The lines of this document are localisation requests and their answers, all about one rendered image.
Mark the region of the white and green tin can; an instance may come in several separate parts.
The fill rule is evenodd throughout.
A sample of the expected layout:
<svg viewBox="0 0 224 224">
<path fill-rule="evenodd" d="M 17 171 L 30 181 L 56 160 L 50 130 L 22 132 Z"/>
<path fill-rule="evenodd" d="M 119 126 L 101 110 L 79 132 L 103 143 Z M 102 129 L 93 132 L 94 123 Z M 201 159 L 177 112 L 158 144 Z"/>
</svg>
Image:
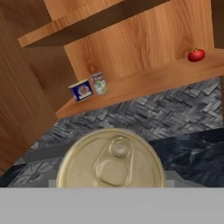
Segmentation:
<svg viewBox="0 0 224 224">
<path fill-rule="evenodd" d="M 108 92 L 107 82 L 102 72 L 92 74 L 91 80 L 98 95 L 104 95 Z"/>
</svg>

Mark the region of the gold pull-tab tin can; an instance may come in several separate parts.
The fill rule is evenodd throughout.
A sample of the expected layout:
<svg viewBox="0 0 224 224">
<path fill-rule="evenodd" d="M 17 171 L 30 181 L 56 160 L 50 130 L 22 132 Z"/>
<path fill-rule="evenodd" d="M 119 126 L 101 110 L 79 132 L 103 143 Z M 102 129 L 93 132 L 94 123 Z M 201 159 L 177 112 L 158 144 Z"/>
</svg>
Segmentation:
<svg viewBox="0 0 224 224">
<path fill-rule="evenodd" d="M 126 129 L 98 129 L 76 141 L 59 166 L 57 187 L 166 186 L 158 154 Z"/>
</svg>

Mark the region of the red tomato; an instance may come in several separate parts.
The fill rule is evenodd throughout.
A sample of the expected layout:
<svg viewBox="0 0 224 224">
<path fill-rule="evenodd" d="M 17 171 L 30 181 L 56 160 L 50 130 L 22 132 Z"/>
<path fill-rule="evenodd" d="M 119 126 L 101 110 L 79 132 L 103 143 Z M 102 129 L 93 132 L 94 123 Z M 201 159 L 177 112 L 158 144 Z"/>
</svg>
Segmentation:
<svg viewBox="0 0 224 224">
<path fill-rule="evenodd" d="M 194 49 L 188 53 L 187 58 L 191 62 L 198 62 L 205 58 L 205 51 L 203 49 Z"/>
</svg>

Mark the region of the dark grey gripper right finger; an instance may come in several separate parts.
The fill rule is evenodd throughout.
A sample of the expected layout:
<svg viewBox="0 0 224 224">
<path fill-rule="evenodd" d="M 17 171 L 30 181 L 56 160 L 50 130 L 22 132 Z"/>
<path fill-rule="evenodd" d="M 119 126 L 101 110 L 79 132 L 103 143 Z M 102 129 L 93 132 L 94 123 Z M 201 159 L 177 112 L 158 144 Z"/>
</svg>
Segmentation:
<svg viewBox="0 0 224 224">
<path fill-rule="evenodd" d="M 181 178 L 175 171 L 166 171 L 166 186 L 170 188 L 196 188 L 201 187 L 200 184 L 196 184 L 190 180 L 185 180 Z"/>
</svg>

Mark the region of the brown wooden cabinet door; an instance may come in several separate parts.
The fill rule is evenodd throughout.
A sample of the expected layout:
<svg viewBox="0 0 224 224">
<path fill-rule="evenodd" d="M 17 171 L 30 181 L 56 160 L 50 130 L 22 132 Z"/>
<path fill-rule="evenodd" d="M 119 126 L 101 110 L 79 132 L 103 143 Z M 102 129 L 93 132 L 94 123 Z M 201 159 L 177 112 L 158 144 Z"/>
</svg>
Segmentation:
<svg viewBox="0 0 224 224">
<path fill-rule="evenodd" d="M 25 6 L 0 0 L 0 176 L 57 121 L 18 43 L 15 19 Z"/>
</svg>

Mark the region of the blue rectangular tin can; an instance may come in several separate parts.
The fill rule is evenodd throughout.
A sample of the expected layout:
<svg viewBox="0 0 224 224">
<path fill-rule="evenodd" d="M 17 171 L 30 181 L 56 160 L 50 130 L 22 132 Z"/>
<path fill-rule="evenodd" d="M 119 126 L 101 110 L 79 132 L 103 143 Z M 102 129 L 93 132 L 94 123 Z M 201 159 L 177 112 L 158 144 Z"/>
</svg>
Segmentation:
<svg viewBox="0 0 224 224">
<path fill-rule="evenodd" d="M 88 79 L 79 81 L 68 87 L 73 94 L 73 98 L 77 102 L 81 102 L 93 95 L 93 90 Z"/>
</svg>

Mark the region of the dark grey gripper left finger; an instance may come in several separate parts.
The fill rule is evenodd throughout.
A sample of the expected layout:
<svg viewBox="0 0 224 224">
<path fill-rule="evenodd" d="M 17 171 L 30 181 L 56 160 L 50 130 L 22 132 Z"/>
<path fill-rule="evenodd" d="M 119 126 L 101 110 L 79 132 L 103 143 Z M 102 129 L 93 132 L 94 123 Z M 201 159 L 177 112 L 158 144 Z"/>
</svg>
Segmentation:
<svg viewBox="0 0 224 224">
<path fill-rule="evenodd" d="M 30 162 L 10 182 L 9 187 L 48 187 L 55 180 L 60 167 L 60 159 Z"/>
</svg>

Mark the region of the open wooden cabinet with shelves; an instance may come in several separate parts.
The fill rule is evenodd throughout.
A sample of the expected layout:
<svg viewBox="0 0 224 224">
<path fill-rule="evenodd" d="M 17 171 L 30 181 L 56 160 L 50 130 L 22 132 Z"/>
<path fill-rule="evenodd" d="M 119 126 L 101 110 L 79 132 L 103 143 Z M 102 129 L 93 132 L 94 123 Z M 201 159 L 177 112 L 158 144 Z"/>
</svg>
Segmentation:
<svg viewBox="0 0 224 224">
<path fill-rule="evenodd" d="M 18 41 L 63 47 L 79 81 L 105 75 L 108 93 L 69 101 L 62 118 L 224 75 L 213 29 L 223 14 L 222 0 L 92 0 Z M 196 48 L 205 58 L 191 62 Z"/>
</svg>

